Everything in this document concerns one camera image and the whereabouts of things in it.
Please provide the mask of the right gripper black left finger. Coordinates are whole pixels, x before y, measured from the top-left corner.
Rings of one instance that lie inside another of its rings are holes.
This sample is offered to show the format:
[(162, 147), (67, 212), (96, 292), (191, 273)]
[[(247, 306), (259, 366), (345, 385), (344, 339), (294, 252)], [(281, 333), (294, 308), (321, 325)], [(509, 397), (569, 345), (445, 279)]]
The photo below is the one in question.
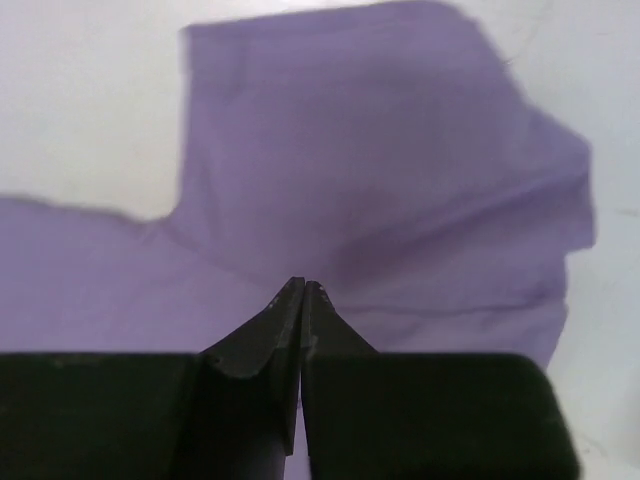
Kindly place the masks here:
[(293, 454), (301, 368), (304, 279), (290, 278), (268, 305), (204, 351), (214, 370), (243, 383), (260, 376), (287, 456)]

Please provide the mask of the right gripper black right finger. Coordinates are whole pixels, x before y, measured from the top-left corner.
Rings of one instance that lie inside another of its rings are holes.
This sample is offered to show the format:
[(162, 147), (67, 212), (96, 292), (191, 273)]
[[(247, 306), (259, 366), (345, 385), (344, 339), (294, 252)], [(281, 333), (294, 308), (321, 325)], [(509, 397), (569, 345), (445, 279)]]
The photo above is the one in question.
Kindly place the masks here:
[(308, 456), (321, 455), (353, 410), (349, 368), (377, 351), (336, 311), (317, 281), (305, 285), (301, 331), (301, 399)]

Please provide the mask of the purple t shirt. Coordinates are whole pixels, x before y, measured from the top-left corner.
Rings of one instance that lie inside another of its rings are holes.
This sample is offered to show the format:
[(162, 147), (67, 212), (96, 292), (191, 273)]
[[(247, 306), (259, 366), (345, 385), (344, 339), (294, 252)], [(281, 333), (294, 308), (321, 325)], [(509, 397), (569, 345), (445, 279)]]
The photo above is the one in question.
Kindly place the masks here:
[[(5, 479), (576, 479), (545, 368), (566, 258), (594, 243), (590, 149), (432, 1), (186, 29), (167, 216), (1, 201)], [(262, 388), (204, 351), (292, 277), (377, 354), (287, 456)]]

